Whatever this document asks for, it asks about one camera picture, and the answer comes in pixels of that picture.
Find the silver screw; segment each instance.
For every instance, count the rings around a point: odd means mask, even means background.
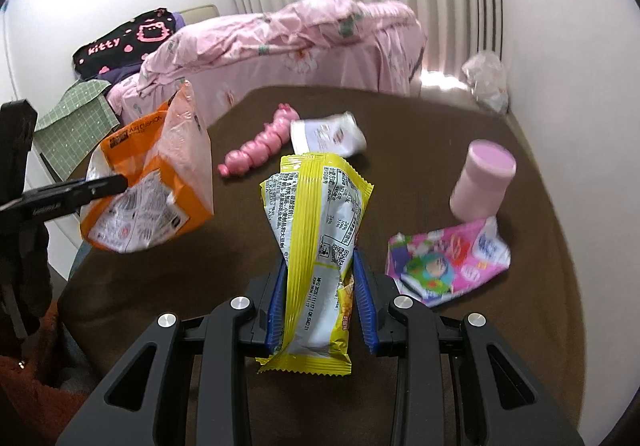
[[[486,323],[486,318],[477,312],[469,314],[467,319],[469,320],[469,324],[474,327],[482,327]]]
[[[409,309],[414,305],[414,301],[409,296],[396,296],[394,305],[399,309]]]
[[[172,327],[175,324],[175,316],[169,312],[158,318],[158,325],[164,328]]]
[[[249,298],[246,296],[237,296],[231,300],[231,307],[236,310],[242,310],[249,307],[250,303]]]

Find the green plaid fabric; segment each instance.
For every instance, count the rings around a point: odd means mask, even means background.
[[[76,82],[36,124],[33,137],[63,180],[118,125],[102,94],[109,85],[98,79]]]

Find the pink caterpillar toy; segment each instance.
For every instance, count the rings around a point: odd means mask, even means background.
[[[288,104],[279,104],[273,114],[273,122],[264,124],[264,131],[255,139],[245,142],[239,150],[232,150],[225,156],[225,163],[218,165],[218,173],[223,177],[242,176],[251,168],[262,166],[290,139],[291,121],[300,119],[298,112]]]

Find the brown tablecloth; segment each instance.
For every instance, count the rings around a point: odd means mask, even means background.
[[[328,88],[265,88],[251,93],[209,129],[214,165],[288,102],[303,118],[350,110],[368,147],[351,160],[375,185],[358,244],[383,270],[386,243],[397,232],[422,233],[455,225],[449,195],[473,139],[508,148],[518,171],[498,214],[511,247],[510,270],[437,312],[486,315],[549,392],[578,421],[584,377],[582,312],[562,232],[536,167],[503,119],[417,98]],[[282,155],[291,153],[286,145]],[[181,318],[209,313],[242,293],[249,278],[278,257],[258,184],[278,171],[279,158],[242,179],[214,175],[216,214],[191,234],[129,255],[92,250],[60,299],[60,314],[89,359],[108,371],[161,313]],[[256,374],[248,364],[256,446],[386,445],[394,408],[396,360],[378,359],[352,320],[353,373],[344,378],[284,372]],[[447,390],[447,409],[451,408]],[[447,434],[452,430],[447,415]]]

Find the pink blanket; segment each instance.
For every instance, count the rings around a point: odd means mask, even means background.
[[[189,25],[107,96],[122,121],[154,111],[193,85],[207,126],[270,85],[325,85],[408,95],[426,36],[406,5],[300,0],[273,14],[222,16]]]

